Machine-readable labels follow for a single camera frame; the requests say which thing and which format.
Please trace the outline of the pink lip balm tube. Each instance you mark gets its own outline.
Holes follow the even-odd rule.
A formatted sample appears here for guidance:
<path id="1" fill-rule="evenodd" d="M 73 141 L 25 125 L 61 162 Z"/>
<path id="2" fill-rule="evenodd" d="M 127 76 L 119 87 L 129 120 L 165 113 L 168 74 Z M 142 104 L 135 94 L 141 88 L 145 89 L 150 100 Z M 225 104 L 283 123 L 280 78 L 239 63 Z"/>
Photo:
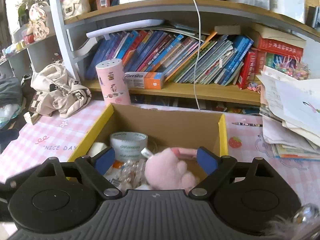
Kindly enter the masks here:
<path id="1" fill-rule="evenodd" d="M 197 150 L 192 148 L 172 147 L 172 152 L 180 159 L 196 159 Z"/>

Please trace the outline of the white tape roll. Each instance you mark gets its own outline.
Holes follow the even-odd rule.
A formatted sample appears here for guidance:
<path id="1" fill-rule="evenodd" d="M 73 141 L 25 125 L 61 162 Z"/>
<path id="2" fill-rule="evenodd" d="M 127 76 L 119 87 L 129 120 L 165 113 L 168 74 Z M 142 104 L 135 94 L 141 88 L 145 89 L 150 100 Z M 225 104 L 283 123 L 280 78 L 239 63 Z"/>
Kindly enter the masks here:
<path id="1" fill-rule="evenodd" d="M 137 132 L 117 132 L 110 135 L 110 146 L 115 151 L 116 160 L 139 161 L 141 150 L 148 145 L 148 136 Z"/>

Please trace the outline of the patterned pencil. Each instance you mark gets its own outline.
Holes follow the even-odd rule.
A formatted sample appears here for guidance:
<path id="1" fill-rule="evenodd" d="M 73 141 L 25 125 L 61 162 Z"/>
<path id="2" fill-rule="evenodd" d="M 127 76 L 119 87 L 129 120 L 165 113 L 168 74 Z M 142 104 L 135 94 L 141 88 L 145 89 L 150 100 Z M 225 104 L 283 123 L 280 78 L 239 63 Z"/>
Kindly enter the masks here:
<path id="1" fill-rule="evenodd" d="M 248 126 L 248 127 L 262 127 L 262 124 L 255 124 L 255 123 L 247 123 L 247 122 L 233 122 L 232 124 L 237 126 Z"/>

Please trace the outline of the pink plush toy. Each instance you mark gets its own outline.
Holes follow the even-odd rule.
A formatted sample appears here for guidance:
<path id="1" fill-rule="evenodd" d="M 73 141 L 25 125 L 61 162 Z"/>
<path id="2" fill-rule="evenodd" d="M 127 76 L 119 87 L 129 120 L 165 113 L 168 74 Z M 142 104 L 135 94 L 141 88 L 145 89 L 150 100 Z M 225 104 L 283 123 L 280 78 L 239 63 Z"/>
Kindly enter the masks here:
<path id="1" fill-rule="evenodd" d="M 148 184 L 156 190 L 184 190 L 188 193 L 197 184 L 197 179 L 188 170 L 184 159 L 176 157 L 166 148 L 156 154 L 148 153 L 145 148 L 141 154 L 147 158 L 145 177 Z"/>

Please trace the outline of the yellow cardboard box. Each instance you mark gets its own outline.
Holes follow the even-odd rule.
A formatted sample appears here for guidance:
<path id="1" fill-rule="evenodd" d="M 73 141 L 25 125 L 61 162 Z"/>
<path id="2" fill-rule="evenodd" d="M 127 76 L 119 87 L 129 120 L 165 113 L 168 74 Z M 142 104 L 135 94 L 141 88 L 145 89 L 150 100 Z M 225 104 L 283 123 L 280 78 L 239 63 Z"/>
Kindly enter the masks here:
<path id="1" fill-rule="evenodd" d="M 226 119 L 222 113 L 161 111 L 110 104 L 87 132 L 70 161 L 87 153 L 96 139 L 110 139 L 110 135 L 116 132 L 145 134 L 160 150 L 205 147 L 219 157 L 228 155 Z M 196 159 L 189 160 L 187 165 L 198 175 L 205 173 Z"/>

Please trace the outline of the wooden shelf board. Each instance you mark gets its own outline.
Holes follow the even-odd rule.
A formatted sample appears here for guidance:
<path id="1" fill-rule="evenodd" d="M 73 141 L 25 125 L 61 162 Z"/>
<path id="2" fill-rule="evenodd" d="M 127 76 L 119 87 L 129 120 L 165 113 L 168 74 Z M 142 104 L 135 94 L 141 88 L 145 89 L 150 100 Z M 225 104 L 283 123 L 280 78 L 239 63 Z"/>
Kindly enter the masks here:
<path id="1" fill-rule="evenodd" d="M 249 89 L 240 90 L 237 86 L 221 86 L 217 84 L 193 86 L 189 83 L 167 82 L 161 90 L 130 88 L 131 94 L 169 96 L 177 98 L 194 98 L 201 100 L 239 103 L 259 106 L 260 94 Z"/>

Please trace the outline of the cream tissue pack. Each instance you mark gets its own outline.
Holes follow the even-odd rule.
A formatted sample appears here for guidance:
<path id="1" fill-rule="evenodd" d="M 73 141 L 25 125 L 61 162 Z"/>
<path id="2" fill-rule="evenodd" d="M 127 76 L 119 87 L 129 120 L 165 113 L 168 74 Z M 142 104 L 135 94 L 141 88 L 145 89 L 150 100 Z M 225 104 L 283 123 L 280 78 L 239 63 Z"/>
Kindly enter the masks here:
<path id="1" fill-rule="evenodd" d="M 35 125 L 38 122 L 38 120 L 41 118 L 41 115 L 38 113 L 26 112 L 23 115 L 23 117 L 27 124 Z"/>

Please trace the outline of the beige crumpled cloth bag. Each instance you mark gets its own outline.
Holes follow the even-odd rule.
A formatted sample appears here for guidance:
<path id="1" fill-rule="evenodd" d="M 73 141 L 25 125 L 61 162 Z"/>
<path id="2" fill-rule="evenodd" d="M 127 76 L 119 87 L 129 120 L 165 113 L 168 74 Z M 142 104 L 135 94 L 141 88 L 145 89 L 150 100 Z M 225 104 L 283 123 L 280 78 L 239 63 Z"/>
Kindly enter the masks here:
<path id="1" fill-rule="evenodd" d="M 61 118 L 68 118 L 89 104 L 91 91 L 69 76 L 59 61 L 46 66 L 31 77 L 31 88 L 42 92 L 37 113 L 50 116 L 58 111 Z"/>

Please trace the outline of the stack of loose papers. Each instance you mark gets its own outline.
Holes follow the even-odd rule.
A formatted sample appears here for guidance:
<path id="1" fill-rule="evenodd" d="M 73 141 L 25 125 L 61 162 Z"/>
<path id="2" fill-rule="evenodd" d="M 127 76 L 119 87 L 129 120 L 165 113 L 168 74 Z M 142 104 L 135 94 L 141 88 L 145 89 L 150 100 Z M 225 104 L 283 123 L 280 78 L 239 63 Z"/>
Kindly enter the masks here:
<path id="1" fill-rule="evenodd" d="M 276 156 L 319 160 L 319 80 L 297 80 L 267 66 L 258 79 L 263 137 Z"/>

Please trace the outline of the pink sticker cylinder can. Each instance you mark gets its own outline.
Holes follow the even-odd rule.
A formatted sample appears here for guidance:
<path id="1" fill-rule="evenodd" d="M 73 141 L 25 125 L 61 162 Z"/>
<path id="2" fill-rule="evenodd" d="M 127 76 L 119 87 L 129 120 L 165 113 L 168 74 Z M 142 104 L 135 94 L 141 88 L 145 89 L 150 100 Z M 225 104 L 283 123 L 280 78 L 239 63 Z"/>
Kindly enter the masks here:
<path id="1" fill-rule="evenodd" d="M 124 81 L 125 73 L 121 59 L 109 59 L 96 65 L 97 77 L 104 102 L 130 105 L 130 94 Z"/>

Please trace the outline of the dark grey folded clothes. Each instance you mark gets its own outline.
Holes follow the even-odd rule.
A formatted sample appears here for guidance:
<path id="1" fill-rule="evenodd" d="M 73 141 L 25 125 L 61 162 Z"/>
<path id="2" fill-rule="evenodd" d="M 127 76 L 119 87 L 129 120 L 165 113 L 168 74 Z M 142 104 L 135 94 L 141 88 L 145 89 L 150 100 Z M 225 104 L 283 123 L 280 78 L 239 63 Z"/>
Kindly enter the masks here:
<path id="1" fill-rule="evenodd" d="M 22 104 L 23 94 L 21 84 L 16 77 L 1 78 L 0 106 Z"/>

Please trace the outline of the orange white toothpaste box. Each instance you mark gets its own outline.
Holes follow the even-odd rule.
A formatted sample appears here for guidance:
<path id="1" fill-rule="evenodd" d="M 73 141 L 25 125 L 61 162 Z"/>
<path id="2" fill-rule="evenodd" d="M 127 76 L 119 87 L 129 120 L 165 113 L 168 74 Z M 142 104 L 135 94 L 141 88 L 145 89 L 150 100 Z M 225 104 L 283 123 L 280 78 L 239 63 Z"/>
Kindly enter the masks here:
<path id="1" fill-rule="evenodd" d="M 157 72 L 126 72 L 124 81 L 129 88 L 161 90 L 164 74 Z"/>

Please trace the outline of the row of leaning books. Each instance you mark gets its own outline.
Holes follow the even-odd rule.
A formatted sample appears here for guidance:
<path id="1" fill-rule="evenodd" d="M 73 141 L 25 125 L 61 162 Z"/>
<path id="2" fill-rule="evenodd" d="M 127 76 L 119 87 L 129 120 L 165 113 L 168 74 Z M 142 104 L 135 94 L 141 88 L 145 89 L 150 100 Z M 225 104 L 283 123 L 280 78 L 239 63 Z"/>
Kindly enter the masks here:
<path id="1" fill-rule="evenodd" d="M 306 41 L 296 35 L 262 25 L 250 28 L 245 35 L 221 31 L 200 39 L 187 31 L 158 27 L 111 33 L 102 38 L 93 59 L 85 70 L 85 79 L 97 78 L 96 65 L 109 59 L 121 59 L 124 72 L 157 72 L 164 82 L 215 83 L 247 86 L 259 53 L 271 54 L 274 68 L 292 74 L 303 56 Z"/>

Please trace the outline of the white flat tablet device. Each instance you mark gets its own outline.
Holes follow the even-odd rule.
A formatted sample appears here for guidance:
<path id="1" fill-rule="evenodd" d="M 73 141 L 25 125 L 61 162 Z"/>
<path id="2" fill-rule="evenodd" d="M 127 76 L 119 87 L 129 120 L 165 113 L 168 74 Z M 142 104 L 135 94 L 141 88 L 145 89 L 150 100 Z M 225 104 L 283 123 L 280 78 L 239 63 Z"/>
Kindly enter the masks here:
<path id="1" fill-rule="evenodd" d="M 122 23 L 118 25 L 113 25 L 110 27 L 98 29 L 95 31 L 91 31 L 86 34 L 88 38 L 94 38 L 98 36 L 104 36 L 111 33 L 116 33 L 119 31 L 131 30 L 131 29 L 141 29 L 146 27 L 154 27 L 164 23 L 164 20 L 156 20 L 156 19 L 149 19 L 149 20 L 140 20 L 140 21 L 133 21 L 128 23 Z"/>

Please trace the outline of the white handbag with pearls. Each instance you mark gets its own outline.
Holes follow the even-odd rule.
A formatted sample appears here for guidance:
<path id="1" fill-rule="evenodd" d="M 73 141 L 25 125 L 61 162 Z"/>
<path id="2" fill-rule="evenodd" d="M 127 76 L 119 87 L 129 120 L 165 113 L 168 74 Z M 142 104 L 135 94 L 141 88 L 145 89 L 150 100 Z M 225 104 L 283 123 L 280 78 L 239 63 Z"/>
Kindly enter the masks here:
<path id="1" fill-rule="evenodd" d="M 91 11 L 89 0 L 63 0 L 61 8 L 64 20 L 68 20 Z"/>

